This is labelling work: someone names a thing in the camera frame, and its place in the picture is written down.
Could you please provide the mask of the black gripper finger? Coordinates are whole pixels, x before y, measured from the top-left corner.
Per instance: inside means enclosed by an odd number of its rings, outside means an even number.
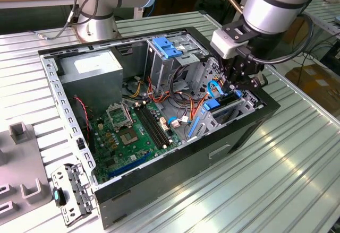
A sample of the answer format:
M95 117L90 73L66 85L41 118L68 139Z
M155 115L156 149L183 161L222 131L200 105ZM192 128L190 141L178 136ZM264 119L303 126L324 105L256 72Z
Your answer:
M222 86L222 91L225 96L233 94L235 91L235 86L233 84L230 84L230 82L226 80Z
M238 90L258 90L267 85L267 78L262 74L258 73L251 76L244 76L236 82L235 87Z

